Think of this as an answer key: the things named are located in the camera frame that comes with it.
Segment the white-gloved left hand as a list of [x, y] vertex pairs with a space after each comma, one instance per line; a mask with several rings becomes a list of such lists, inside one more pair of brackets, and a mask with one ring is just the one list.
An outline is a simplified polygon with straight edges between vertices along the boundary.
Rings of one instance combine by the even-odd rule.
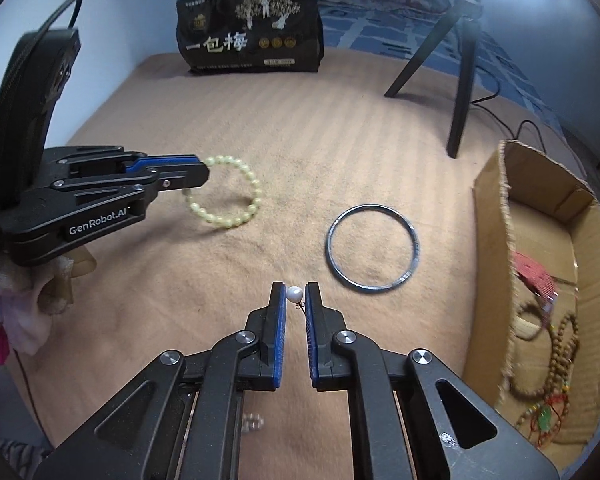
[[52, 317], [73, 305], [72, 281], [96, 269], [86, 247], [73, 249], [42, 266], [17, 266], [0, 254], [0, 326], [9, 348], [33, 356], [52, 329]]

